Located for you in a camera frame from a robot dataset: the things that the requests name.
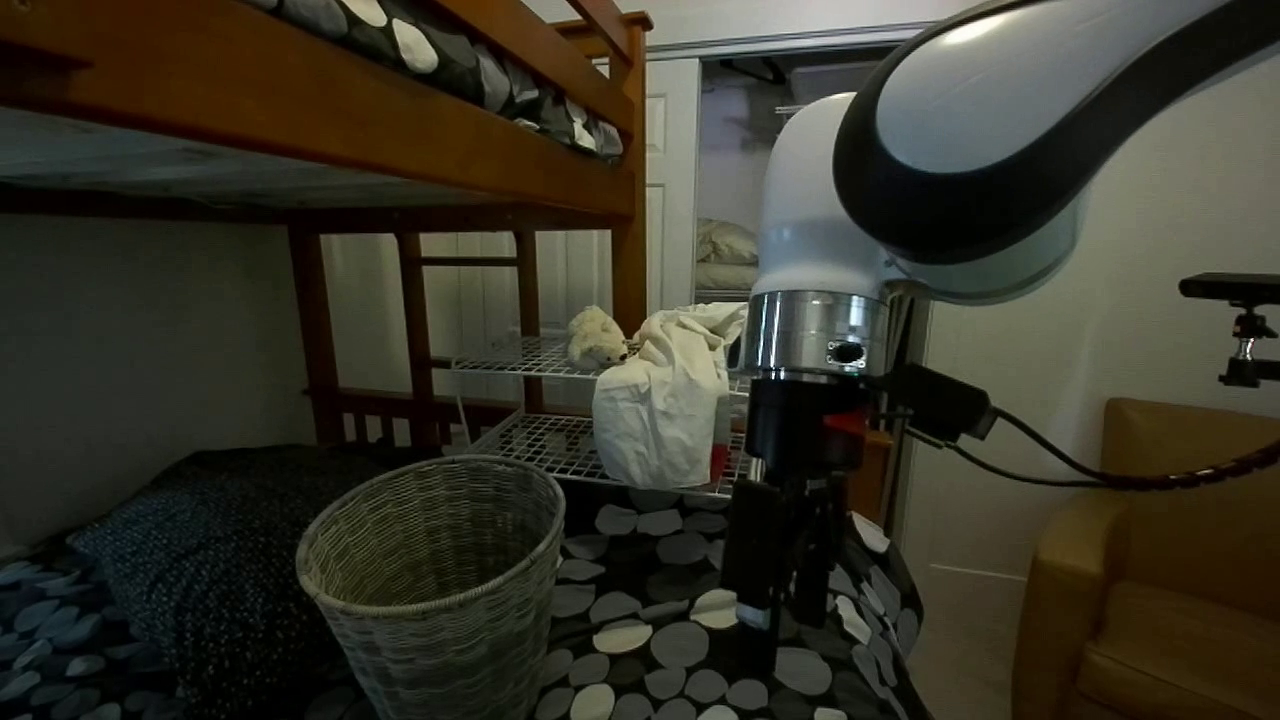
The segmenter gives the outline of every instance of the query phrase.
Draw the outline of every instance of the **wicker basket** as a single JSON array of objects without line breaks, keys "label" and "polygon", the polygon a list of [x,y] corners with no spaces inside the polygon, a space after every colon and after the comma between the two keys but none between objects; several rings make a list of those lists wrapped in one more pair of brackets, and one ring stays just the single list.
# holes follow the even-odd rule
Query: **wicker basket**
[{"label": "wicker basket", "polygon": [[549,645],[564,498],[508,461],[428,461],[326,503],[297,575],[379,715],[523,715]]}]

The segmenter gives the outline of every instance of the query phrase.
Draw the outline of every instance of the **wooden bed frame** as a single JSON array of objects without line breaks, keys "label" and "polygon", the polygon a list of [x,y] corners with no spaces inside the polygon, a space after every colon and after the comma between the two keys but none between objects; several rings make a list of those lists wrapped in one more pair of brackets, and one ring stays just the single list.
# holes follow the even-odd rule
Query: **wooden bed frame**
[{"label": "wooden bed frame", "polygon": [[[376,176],[401,194],[428,187],[428,201],[223,208],[200,198],[69,194],[3,184],[0,176],[0,214],[283,224],[317,442],[394,438],[393,425],[408,421],[412,449],[439,449],[453,412],[430,393],[437,358],[421,234],[511,234],[515,258],[508,270],[518,275],[518,329],[534,334],[534,230],[606,230],[613,313],[623,329],[644,320],[644,34],[650,25],[638,14],[616,14],[606,0],[573,0],[580,14],[573,25],[544,25],[518,0],[430,4],[496,56],[523,66],[549,90],[616,126],[626,152],[592,160],[558,150],[394,67],[278,25],[246,0],[7,0],[0,4],[0,110],[317,163],[350,171],[360,184]],[[326,234],[394,234],[412,398],[338,390],[320,261],[320,235]],[[534,385],[523,385],[523,406],[538,406]],[[471,410],[466,416],[486,425],[505,412]]]}]

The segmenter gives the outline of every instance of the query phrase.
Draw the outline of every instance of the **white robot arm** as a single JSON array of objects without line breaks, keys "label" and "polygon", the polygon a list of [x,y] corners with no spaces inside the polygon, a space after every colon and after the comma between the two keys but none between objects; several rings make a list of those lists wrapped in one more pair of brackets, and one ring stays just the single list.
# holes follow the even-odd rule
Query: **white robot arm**
[{"label": "white robot arm", "polygon": [[866,372],[884,279],[1031,287],[1067,261],[1090,171],[1275,39],[1275,0],[1000,0],[924,34],[778,133],[742,367]]}]

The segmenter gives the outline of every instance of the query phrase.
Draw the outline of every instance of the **white cloth bag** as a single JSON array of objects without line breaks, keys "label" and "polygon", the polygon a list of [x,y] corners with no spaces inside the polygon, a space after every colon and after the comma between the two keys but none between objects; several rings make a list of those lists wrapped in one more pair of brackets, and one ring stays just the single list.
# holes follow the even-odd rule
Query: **white cloth bag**
[{"label": "white cloth bag", "polygon": [[668,308],[638,326],[630,358],[596,379],[592,442],[606,480],[695,490],[712,480],[716,406],[742,303]]}]

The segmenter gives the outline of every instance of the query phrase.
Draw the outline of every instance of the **polka dot tablecloth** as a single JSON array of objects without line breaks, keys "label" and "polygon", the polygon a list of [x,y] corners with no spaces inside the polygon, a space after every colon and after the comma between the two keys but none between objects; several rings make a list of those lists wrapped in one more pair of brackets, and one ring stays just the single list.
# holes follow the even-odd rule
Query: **polka dot tablecloth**
[{"label": "polka dot tablecloth", "polygon": [[727,500],[566,490],[534,720],[915,720],[902,658],[918,594],[887,535],[850,517],[821,627],[782,618],[770,674],[752,674],[721,590]]}]

